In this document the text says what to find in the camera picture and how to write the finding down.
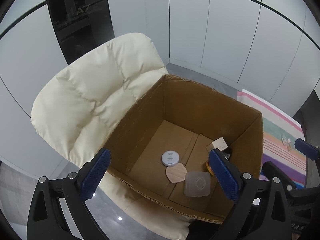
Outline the small peach bottle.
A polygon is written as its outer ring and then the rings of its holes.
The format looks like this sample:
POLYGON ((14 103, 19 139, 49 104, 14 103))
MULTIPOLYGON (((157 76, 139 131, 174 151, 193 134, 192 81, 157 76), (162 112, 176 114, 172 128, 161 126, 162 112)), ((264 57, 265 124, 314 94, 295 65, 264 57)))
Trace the small peach bottle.
POLYGON ((291 152, 292 151, 292 145, 291 145, 291 140, 290 139, 287 139, 286 146, 287 146, 287 150, 289 152, 291 152))

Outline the round white cream jar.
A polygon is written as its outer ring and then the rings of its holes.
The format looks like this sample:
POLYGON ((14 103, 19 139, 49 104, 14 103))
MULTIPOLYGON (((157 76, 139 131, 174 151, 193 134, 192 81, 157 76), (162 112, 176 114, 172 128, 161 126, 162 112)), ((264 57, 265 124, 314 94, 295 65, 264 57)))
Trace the round white cream jar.
POLYGON ((161 161, 166 167, 175 166, 180 161, 180 156, 176 151, 166 151, 161 156, 161 161))

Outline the black glossy wall panel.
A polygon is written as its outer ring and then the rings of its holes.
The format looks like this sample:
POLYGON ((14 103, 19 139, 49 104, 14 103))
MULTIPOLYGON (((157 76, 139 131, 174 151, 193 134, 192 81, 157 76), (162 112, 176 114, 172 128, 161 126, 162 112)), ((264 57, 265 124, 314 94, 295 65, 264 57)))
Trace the black glossy wall panel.
POLYGON ((47 4, 68 64, 115 38, 108 0, 47 0, 47 4))

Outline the translucent plastic square case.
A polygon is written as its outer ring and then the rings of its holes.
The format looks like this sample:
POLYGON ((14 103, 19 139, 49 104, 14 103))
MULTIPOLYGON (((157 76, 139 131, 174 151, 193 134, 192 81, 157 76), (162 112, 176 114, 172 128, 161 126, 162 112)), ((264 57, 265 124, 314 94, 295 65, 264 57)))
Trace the translucent plastic square case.
POLYGON ((188 172, 184 181, 184 195, 187 197, 209 196, 210 182, 211 176, 209 172, 188 172))

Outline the brown cardboard box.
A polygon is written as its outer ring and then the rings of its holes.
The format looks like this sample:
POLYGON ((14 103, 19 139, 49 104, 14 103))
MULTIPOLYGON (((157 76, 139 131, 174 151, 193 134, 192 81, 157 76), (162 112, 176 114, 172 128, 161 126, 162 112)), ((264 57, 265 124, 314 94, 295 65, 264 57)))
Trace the brown cardboard box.
POLYGON ((167 209, 189 218, 221 223, 233 202, 216 178, 206 197, 187 197, 184 184, 171 183, 161 161, 178 153, 188 171, 205 171, 207 146, 223 138, 241 172, 260 174, 263 115, 212 88, 173 75, 162 76, 125 114, 105 142, 111 152, 109 174, 167 209))

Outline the white cardboard cosmetic box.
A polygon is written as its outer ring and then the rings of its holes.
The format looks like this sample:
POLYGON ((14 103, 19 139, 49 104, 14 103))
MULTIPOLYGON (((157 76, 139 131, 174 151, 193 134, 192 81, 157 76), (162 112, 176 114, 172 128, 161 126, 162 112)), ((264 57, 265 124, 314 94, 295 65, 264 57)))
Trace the white cardboard cosmetic box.
POLYGON ((213 149, 218 149, 220 152, 222 152, 227 148, 228 148, 228 145, 226 144, 223 137, 220 137, 212 141, 209 145, 206 146, 206 149, 208 152, 210 152, 213 149))

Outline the beige makeup sponge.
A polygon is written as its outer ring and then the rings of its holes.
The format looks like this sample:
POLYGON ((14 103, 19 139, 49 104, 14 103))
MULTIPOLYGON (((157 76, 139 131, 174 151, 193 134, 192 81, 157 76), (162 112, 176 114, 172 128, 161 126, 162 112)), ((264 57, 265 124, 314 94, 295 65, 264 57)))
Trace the beige makeup sponge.
POLYGON ((167 167, 165 170, 165 174, 171 183, 183 182, 187 173, 188 171, 182 163, 167 167))

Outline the striped colourful cloth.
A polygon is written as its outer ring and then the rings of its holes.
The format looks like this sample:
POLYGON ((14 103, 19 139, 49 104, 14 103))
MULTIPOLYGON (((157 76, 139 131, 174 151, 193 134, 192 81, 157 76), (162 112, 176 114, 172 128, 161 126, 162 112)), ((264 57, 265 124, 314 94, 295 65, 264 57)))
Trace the striped colourful cloth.
POLYGON ((277 126, 270 120, 263 117, 264 145, 262 162, 272 161, 296 184, 298 189, 306 185, 307 158, 304 154, 295 149, 295 140, 304 139, 295 129, 286 124, 277 126), (291 140, 292 151, 281 141, 281 135, 291 140))

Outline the red orange tin can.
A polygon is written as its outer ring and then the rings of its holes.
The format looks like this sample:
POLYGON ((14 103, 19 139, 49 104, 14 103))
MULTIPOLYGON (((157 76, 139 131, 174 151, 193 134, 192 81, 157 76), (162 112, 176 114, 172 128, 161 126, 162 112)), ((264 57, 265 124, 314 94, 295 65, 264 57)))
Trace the red orange tin can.
POLYGON ((214 176, 214 172, 209 164, 209 161, 206 161, 204 166, 206 167, 207 171, 210 173, 211 176, 214 176))

